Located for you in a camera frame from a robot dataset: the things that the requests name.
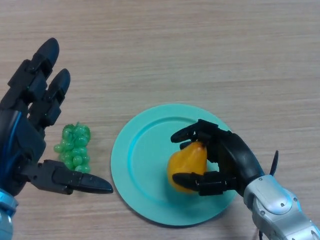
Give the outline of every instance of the green grapes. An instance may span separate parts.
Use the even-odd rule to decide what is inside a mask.
[[[79,122],[76,125],[66,125],[62,130],[62,139],[53,147],[59,154],[59,160],[72,171],[90,173],[90,156],[87,145],[91,138],[90,129]]]

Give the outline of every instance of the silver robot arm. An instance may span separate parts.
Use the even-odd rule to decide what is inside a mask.
[[[303,213],[297,196],[272,175],[252,181],[243,201],[255,226],[269,240],[320,240],[320,231]]]

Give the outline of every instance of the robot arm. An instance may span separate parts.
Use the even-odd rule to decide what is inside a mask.
[[[320,231],[303,213],[294,193],[283,188],[274,178],[278,164],[276,151],[270,174],[265,174],[244,141],[231,131],[221,130],[216,124],[198,120],[171,136],[173,143],[183,149],[193,141],[207,148],[207,159],[217,163],[219,171],[176,173],[176,184],[198,192],[200,196],[221,195],[234,190],[243,197],[252,219],[270,240],[320,240]]]
[[[38,163],[46,148],[45,129],[55,124],[71,77],[61,70],[47,84],[58,59],[59,44],[47,40],[24,60],[8,82],[0,101],[0,239],[11,240],[15,199],[27,182],[39,190],[70,195],[74,190],[110,194],[106,180],[69,170],[64,163],[46,159]]]

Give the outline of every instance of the yellow pear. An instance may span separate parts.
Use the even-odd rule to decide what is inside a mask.
[[[169,183],[178,192],[187,194],[194,193],[194,191],[176,184],[172,176],[176,173],[196,173],[203,175],[207,171],[207,148],[201,142],[192,142],[170,157],[166,171]]]

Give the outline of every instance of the table surface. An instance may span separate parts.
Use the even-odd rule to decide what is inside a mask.
[[[279,150],[276,178],[320,225],[319,12],[318,0],[3,0],[0,95],[55,37],[54,73],[67,68],[72,80],[42,160],[57,157],[63,126],[80,121],[92,131],[92,173],[112,182],[112,147],[132,117],[165,103],[196,105],[236,131],[266,172]],[[14,240],[258,239],[240,197],[185,229],[147,223],[117,193],[65,196],[28,184],[17,200]]]

